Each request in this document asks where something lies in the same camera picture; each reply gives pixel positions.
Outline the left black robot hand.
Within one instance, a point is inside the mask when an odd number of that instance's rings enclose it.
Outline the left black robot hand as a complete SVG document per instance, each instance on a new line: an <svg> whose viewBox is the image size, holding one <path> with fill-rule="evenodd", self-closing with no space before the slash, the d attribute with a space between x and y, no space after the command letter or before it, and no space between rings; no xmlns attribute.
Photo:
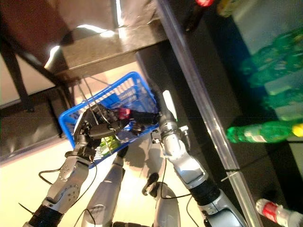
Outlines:
<svg viewBox="0 0 303 227"><path fill-rule="evenodd" d="M72 154L92 160L101 139L116 136L128 123L128 119L118 118L117 109L107 109L100 104L93 105L78 119L73 134L75 148Z"/></svg>

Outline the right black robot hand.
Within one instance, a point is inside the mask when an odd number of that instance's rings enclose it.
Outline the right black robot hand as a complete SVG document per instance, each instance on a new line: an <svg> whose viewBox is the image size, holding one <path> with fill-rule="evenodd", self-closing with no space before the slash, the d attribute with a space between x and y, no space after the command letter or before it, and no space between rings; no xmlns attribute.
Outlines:
<svg viewBox="0 0 303 227"><path fill-rule="evenodd" d="M130 132L134 135L139 135L143 133L147 127L158 124L160 114L131 110L129 120L133 121Z"/></svg>

